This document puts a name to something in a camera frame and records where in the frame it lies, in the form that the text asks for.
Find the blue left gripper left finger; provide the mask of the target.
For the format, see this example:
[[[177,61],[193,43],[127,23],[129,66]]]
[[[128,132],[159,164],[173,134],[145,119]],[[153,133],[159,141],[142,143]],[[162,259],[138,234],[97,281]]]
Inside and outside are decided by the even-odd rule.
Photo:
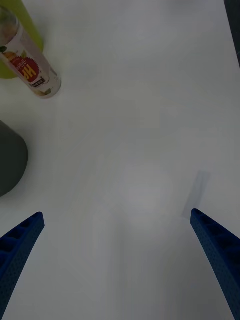
[[[37,212],[0,238],[0,315],[7,309],[11,296],[45,227],[42,212]]]

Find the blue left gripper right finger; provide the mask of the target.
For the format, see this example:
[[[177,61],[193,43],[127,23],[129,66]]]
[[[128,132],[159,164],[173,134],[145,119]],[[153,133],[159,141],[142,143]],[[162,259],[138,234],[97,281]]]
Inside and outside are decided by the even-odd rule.
[[[240,239],[198,209],[190,224],[209,260],[234,319],[240,319]]]

